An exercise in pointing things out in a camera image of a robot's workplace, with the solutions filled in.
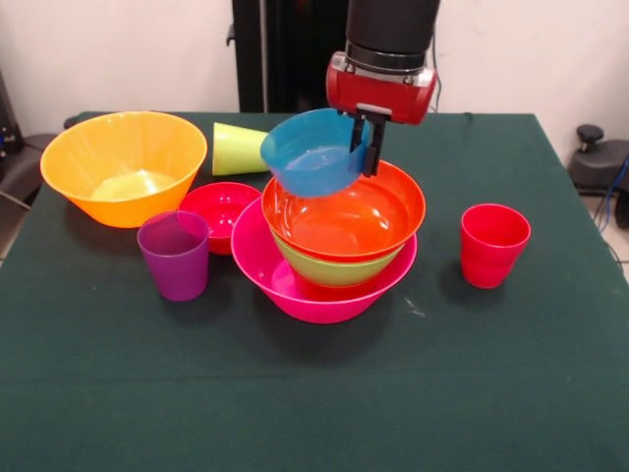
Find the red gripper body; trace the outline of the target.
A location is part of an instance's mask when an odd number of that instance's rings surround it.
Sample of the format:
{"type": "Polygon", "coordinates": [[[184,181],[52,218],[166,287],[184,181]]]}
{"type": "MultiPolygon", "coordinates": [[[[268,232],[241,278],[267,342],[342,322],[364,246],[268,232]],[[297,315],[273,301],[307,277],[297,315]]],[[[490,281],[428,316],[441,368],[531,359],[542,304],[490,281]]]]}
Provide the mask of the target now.
{"type": "Polygon", "coordinates": [[[388,120],[418,125],[429,111],[438,75],[424,67],[411,75],[388,75],[362,69],[336,51],[326,71],[329,106],[348,114],[371,112],[388,120]]]}

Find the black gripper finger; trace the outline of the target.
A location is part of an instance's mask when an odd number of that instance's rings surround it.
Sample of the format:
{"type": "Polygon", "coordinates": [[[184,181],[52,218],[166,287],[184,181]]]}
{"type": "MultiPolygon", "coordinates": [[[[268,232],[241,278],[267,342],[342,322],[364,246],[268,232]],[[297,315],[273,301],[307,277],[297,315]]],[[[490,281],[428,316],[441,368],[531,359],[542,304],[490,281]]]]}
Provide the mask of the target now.
{"type": "Polygon", "coordinates": [[[377,174],[377,168],[379,165],[382,149],[382,142],[384,138],[385,125],[385,119],[377,119],[375,121],[372,121],[372,138],[366,150],[363,168],[363,174],[366,177],[373,177],[377,174]]]}
{"type": "Polygon", "coordinates": [[[359,148],[365,148],[367,146],[367,139],[365,131],[368,130],[368,119],[367,114],[358,110],[353,115],[353,125],[351,131],[351,140],[350,140],[350,152],[353,153],[359,148]]]}

